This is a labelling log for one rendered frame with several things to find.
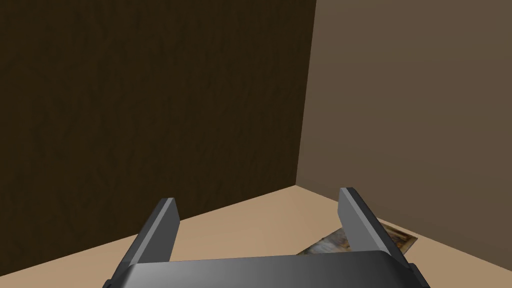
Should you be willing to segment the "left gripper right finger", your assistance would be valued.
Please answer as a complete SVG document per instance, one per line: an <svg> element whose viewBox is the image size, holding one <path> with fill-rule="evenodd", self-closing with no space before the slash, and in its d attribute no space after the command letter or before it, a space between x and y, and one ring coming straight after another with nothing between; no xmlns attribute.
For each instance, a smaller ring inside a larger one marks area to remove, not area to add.
<svg viewBox="0 0 512 288"><path fill-rule="evenodd" d="M337 213L353 251L382 251L409 267L403 253L355 188L340 189Z"/></svg>

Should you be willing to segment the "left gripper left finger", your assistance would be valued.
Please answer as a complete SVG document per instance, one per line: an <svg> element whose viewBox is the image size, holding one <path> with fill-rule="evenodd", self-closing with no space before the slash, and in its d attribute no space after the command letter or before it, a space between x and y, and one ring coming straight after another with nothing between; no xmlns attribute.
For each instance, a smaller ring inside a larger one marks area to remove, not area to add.
<svg viewBox="0 0 512 288"><path fill-rule="evenodd" d="M168 262L171 258L180 217L174 198L163 198L137 234L123 258L130 266L142 263Z"/></svg>

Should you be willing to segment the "framed brown picture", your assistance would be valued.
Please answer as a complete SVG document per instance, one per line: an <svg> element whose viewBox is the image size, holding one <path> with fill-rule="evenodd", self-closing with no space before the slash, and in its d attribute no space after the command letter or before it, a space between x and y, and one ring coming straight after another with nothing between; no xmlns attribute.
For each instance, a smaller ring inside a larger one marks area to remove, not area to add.
<svg viewBox="0 0 512 288"><path fill-rule="evenodd" d="M391 227L385 223L382 226L390 236L391 240L398 249L405 254L411 246L417 242L418 238L403 232L397 228ZM325 253L343 253L351 250L349 242L343 228L328 234L313 245L299 252L297 255L313 255Z"/></svg>

